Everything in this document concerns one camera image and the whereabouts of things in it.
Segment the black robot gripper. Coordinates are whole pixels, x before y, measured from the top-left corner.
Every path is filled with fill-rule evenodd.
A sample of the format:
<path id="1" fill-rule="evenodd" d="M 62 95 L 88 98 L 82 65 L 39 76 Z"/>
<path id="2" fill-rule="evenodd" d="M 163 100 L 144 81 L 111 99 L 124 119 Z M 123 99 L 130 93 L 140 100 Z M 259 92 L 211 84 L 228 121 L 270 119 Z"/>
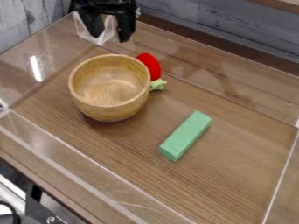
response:
<path id="1" fill-rule="evenodd" d="M 70 11 L 79 13 L 88 34 L 95 39 L 106 30 L 100 14 L 116 15 L 116 33 L 120 43 L 130 40 L 136 31 L 136 18 L 142 15 L 136 0 L 71 0 Z"/>

